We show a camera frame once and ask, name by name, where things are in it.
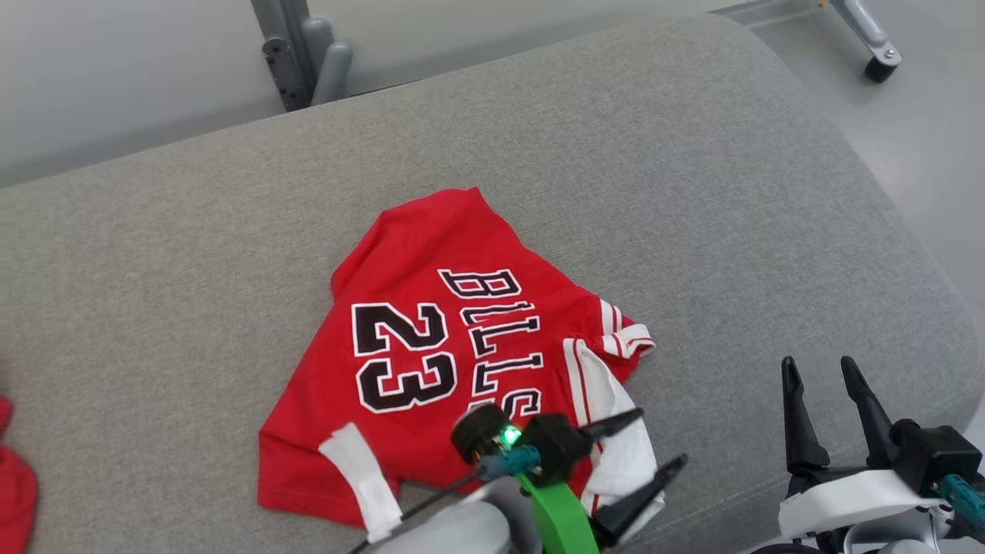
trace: white wall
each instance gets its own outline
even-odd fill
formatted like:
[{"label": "white wall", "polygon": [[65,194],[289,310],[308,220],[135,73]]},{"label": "white wall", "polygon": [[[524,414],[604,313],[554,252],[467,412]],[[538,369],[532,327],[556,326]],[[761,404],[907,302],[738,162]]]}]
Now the white wall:
[{"label": "white wall", "polygon": [[[362,93],[743,0],[308,0]],[[247,0],[0,0],[0,186],[283,112]]]},{"label": "white wall", "polygon": [[284,111],[246,0],[0,0],[0,184]]},{"label": "white wall", "polygon": [[361,93],[498,59],[646,17],[701,14],[746,0],[307,0],[355,46]]}]

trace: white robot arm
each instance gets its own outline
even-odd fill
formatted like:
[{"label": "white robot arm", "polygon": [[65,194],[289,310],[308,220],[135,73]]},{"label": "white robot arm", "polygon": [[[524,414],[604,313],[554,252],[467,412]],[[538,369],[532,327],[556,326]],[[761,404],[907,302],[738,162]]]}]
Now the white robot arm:
[{"label": "white robot arm", "polygon": [[[964,536],[985,543],[985,478],[977,473],[982,453],[952,427],[922,429],[911,420],[891,425],[855,362],[843,357],[841,370],[869,446],[865,466],[828,467],[797,366],[792,358],[783,361],[791,474],[778,518],[783,536],[795,544],[814,538],[824,554],[861,554],[856,545],[874,543],[885,545],[880,554],[935,553],[941,540]],[[819,551],[769,548],[762,553]]]}]

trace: green led light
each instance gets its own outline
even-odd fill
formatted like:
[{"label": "green led light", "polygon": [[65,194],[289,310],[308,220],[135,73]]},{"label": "green led light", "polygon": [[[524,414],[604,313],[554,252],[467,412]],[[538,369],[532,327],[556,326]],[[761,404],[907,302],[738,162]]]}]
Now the green led light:
[{"label": "green led light", "polygon": [[520,438],[520,430],[513,427],[512,425],[507,425],[503,428],[502,433],[499,437],[502,439],[502,443],[507,447],[512,447],[514,443]]}]

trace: sofa cushion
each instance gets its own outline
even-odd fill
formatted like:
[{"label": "sofa cushion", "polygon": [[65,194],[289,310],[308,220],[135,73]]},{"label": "sofa cushion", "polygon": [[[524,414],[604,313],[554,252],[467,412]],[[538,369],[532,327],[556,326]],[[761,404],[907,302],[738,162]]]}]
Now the sofa cushion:
[{"label": "sofa cushion", "polygon": [[641,24],[0,191],[34,548],[359,542],[256,505],[257,431],[376,215],[469,186],[656,340],[627,389],[691,463],[628,551],[776,532],[783,356],[835,463],[865,452],[842,354],[893,419],[981,397],[953,287],[786,67],[718,17]]}]

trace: blue connector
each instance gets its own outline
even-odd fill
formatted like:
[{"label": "blue connector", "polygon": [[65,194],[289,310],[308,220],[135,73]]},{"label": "blue connector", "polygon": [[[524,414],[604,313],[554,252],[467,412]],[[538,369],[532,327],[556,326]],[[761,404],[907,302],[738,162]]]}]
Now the blue connector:
[{"label": "blue connector", "polygon": [[495,455],[484,455],[479,459],[481,469],[479,478],[488,483],[503,475],[519,475],[533,471],[540,463],[541,454],[537,449],[524,445]]},{"label": "blue connector", "polygon": [[967,481],[958,475],[948,475],[941,481],[938,492],[956,512],[972,521],[978,532],[985,533],[985,499]]}]

